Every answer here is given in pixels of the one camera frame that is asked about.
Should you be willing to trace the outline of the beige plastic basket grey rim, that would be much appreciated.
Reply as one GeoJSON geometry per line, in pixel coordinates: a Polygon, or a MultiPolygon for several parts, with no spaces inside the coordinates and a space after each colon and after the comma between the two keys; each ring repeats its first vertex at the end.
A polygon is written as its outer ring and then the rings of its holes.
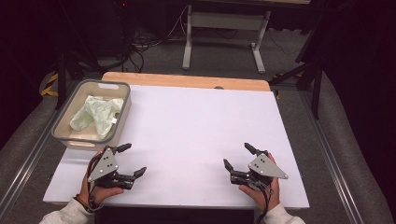
{"type": "Polygon", "coordinates": [[[80,82],[63,106],[59,118],[55,121],[51,131],[52,135],[68,148],[73,149],[96,151],[105,146],[116,147],[119,144],[120,134],[132,104],[130,92],[130,85],[123,82],[100,80],[84,80],[80,82]],[[115,124],[103,140],[98,138],[93,122],[80,132],[74,131],[69,125],[71,117],[83,107],[89,95],[102,96],[106,100],[115,98],[124,100],[121,112],[115,117],[115,124]]]}

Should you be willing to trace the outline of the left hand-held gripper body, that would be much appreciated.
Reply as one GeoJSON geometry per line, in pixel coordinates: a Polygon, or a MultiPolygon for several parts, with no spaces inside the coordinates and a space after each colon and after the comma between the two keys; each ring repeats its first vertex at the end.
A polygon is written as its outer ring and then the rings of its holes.
{"type": "Polygon", "coordinates": [[[104,151],[94,157],[89,165],[88,182],[94,186],[111,189],[131,189],[134,178],[131,175],[120,175],[119,166],[110,146],[106,146],[104,151]]]}

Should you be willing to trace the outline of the person's left hand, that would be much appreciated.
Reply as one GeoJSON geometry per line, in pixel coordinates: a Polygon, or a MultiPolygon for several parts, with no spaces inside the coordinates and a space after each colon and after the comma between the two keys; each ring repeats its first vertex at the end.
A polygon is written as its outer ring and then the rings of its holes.
{"type": "Polygon", "coordinates": [[[121,188],[104,189],[101,187],[95,187],[92,191],[89,191],[88,174],[85,174],[82,179],[77,199],[80,203],[88,206],[90,204],[90,199],[93,199],[95,204],[101,204],[105,199],[122,193],[123,189],[121,188]]]}

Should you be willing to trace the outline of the person's right hand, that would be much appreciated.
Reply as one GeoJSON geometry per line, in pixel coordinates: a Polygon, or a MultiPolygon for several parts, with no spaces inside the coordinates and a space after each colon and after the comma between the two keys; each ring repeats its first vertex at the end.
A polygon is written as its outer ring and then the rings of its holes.
{"type": "Polygon", "coordinates": [[[250,197],[262,211],[270,211],[280,204],[279,184],[278,179],[275,177],[273,178],[271,189],[266,191],[268,200],[265,200],[265,196],[261,191],[252,189],[249,186],[241,185],[238,188],[250,197]]]}

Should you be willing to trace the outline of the yellow black striped tape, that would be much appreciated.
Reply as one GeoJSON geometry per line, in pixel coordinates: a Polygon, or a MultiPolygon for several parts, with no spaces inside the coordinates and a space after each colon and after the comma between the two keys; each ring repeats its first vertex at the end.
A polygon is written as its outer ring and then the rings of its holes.
{"type": "Polygon", "coordinates": [[[41,84],[40,84],[40,89],[39,92],[42,96],[48,95],[48,96],[58,96],[58,88],[57,88],[57,83],[58,83],[58,73],[53,72],[52,74],[46,75],[41,84]]]}

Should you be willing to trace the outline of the black tripod stand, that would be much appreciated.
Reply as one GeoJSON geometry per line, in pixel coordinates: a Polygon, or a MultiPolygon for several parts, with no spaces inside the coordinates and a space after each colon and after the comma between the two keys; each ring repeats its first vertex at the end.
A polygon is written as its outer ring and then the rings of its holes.
{"type": "Polygon", "coordinates": [[[319,33],[323,30],[323,20],[328,16],[328,5],[330,0],[318,0],[318,20],[312,33],[307,38],[306,42],[296,61],[303,62],[302,65],[295,67],[285,74],[273,77],[269,81],[271,87],[277,86],[285,80],[297,77],[295,81],[295,88],[298,91],[307,91],[310,86],[313,86],[311,98],[311,111],[315,119],[318,119],[318,103],[320,96],[321,80],[322,80],[322,65],[324,64],[325,57],[321,56],[321,46],[318,41],[319,33]]]}

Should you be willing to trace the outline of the black metal stand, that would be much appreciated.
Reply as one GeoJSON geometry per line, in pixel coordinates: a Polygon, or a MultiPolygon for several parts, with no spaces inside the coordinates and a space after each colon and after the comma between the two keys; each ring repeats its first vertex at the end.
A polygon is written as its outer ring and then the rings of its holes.
{"type": "Polygon", "coordinates": [[[57,61],[58,74],[58,101],[56,109],[60,109],[66,100],[66,75],[69,75],[72,80],[82,80],[83,64],[86,64],[93,71],[103,74],[106,69],[98,64],[96,60],[84,57],[76,51],[63,50],[57,61]]]}

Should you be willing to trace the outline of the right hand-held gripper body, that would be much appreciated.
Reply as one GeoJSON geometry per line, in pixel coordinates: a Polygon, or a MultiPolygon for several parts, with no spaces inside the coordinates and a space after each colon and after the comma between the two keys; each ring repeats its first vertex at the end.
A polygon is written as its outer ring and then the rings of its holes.
{"type": "Polygon", "coordinates": [[[273,178],[288,179],[289,176],[280,169],[266,151],[261,152],[248,165],[248,171],[236,171],[230,166],[230,181],[235,185],[246,185],[255,190],[268,189],[273,178]]]}

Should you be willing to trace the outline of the light green baby shirt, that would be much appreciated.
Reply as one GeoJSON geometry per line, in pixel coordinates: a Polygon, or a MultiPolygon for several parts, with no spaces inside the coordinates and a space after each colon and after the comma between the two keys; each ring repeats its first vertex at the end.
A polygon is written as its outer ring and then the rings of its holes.
{"type": "Polygon", "coordinates": [[[71,117],[69,125],[80,132],[93,122],[98,138],[103,140],[115,124],[115,117],[121,112],[123,104],[122,98],[106,100],[102,96],[89,95],[83,107],[71,117]]]}

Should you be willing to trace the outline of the aluminium floor rail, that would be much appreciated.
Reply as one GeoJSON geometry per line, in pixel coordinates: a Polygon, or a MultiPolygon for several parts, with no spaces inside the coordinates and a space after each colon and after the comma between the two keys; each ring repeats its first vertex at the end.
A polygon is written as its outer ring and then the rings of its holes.
{"type": "Polygon", "coordinates": [[[327,139],[327,136],[322,129],[321,123],[315,118],[314,113],[311,110],[310,96],[306,91],[299,92],[300,99],[304,105],[304,110],[309,117],[312,126],[314,127],[315,133],[318,137],[320,148],[328,167],[332,182],[336,188],[339,198],[344,206],[346,215],[349,219],[350,224],[364,224],[361,213],[355,203],[355,200],[351,194],[350,188],[346,182],[346,179],[340,169],[340,166],[332,153],[331,145],[327,139]]]}
{"type": "Polygon", "coordinates": [[[0,224],[37,224],[59,207],[43,201],[65,147],[51,136],[58,98],[38,106],[0,149],[0,224]]]}

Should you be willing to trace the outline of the black equipment case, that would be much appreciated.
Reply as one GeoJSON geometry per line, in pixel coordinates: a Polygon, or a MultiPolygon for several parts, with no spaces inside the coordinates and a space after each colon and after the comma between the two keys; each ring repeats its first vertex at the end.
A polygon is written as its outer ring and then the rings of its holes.
{"type": "Polygon", "coordinates": [[[130,1],[97,0],[96,3],[94,52],[99,57],[126,55],[134,32],[130,1]]]}

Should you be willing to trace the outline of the grey metal desk frame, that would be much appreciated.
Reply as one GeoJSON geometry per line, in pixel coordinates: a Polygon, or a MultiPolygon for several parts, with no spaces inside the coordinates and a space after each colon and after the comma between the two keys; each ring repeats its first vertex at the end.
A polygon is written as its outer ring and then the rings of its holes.
{"type": "Polygon", "coordinates": [[[246,31],[257,31],[258,37],[250,44],[250,48],[260,74],[264,74],[262,56],[260,52],[262,39],[265,34],[267,24],[271,16],[270,11],[265,11],[262,15],[239,15],[194,11],[192,5],[187,5],[187,33],[186,44],[182,61],[182,69],[189,70],[191,65],[192,51],[192,28],[213,28],[213,29],[236,29],[246,31]]]}

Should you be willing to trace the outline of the white table mat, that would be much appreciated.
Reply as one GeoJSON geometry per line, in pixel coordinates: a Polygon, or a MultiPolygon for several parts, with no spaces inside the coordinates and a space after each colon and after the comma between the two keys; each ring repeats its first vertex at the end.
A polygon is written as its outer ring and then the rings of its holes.
{"type": "Polygon", "coordinates": [[[251,144],[273,154],[288,175],[280,201],[309,205],[275,96],[231,91],[137,86],[120,135],[131,148],[117,155],[119,171],[146,172],[130,190],[108,198],[110,206],[252,209],[255,203],[231,183],[224,162],[245,171],[251,144]]]}

